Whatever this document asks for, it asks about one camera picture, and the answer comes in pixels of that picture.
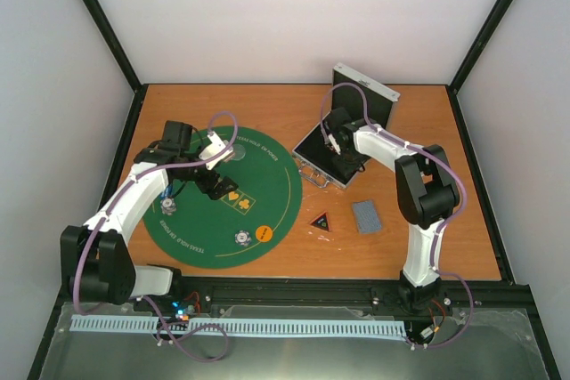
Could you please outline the clear acrylic dealer button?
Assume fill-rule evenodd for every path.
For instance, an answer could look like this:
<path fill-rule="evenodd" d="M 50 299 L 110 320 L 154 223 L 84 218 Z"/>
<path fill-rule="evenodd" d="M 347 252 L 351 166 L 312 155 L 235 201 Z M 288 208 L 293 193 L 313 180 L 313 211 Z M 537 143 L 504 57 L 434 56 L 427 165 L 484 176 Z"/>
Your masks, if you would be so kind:
<path fill-rule="evenodd" d="M 246 155 L 246 149 L 240 144 L 232 145 L 231 161 L 241 161 Z"/>

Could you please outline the black triangular button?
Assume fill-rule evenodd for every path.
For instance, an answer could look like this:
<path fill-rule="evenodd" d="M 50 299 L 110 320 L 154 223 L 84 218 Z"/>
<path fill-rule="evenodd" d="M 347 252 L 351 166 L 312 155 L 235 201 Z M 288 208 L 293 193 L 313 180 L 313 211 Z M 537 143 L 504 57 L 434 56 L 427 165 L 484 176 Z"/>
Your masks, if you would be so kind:
<path fill-rule="evenodd" d="M 314 219 L 312 219 L 312 221 L 310 222 L 310 225 L 316 229 L 323 230 L 326 232 L 330 232 L 331 226 L 330 226 L 329 213 L 326 211 L 320 213 Z"/>

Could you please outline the orange big blind button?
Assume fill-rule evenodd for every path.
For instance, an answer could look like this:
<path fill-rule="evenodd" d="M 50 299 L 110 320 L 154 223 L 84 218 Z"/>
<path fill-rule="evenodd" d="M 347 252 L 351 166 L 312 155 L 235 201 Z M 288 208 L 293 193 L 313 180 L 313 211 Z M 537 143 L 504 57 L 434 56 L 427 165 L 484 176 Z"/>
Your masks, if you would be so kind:
<path fill-rule="evenodd" d="M 255 236 L 258 242 L 269 242 L 273 238 L 273 229 L 268 225 L 261 225 L 256 229 Z"/>

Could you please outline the small blue blind button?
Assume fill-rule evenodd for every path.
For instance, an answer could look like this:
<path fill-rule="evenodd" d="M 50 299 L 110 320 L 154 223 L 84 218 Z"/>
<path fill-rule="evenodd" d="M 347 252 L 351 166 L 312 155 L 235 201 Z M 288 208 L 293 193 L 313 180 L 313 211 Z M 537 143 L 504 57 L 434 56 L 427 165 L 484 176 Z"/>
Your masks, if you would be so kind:
<path fill-rule="evenodd" d="M 161 199 L 170 198 L 173 192 L 173 185 L 168 185 L 159 195 Z"/>

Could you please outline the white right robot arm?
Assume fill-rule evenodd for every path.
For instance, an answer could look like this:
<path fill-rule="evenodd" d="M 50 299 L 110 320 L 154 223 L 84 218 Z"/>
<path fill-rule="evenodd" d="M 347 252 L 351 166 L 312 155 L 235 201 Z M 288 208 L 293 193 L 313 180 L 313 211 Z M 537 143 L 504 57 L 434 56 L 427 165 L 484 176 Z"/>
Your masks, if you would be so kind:
<path fill-rule="evenodd" d="M 322 118 L 320 128 L 326 146 L 337 155 L 363 155 L 394 172 L 397 204 L 409 230 L 398 294 L 405 311 L 424 309 L 438 294 L 444 232 L 465 196 L 443 148 L 412 144 L 366 117 L 352 121 L 342 108 Z"/>

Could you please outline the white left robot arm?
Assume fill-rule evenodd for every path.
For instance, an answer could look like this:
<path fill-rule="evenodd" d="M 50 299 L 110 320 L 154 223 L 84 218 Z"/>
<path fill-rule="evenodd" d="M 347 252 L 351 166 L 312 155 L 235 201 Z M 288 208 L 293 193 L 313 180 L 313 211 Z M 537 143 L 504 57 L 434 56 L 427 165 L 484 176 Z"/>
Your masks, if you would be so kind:
<path fill-rule="evenodd" d="M 193 130 L 183 122 L 166 122 L 162 137 L 135 156 L 126 179 L 99 211 L 61 234 L 62 284 L 77 312 L 83 301 L 121 305 L 144 296 L 153 296 L 166 311 L 183 305 L 185 289 L 176 283 L 180 271 L 135 265 L 128 244 L 143 215 L 175 181 L 194 183 L 212 200 L 237 190 L 232 179 L 216 171 L 233 156 L 235 140 L 208 128 L 208 141 L 191 151 Z"/>

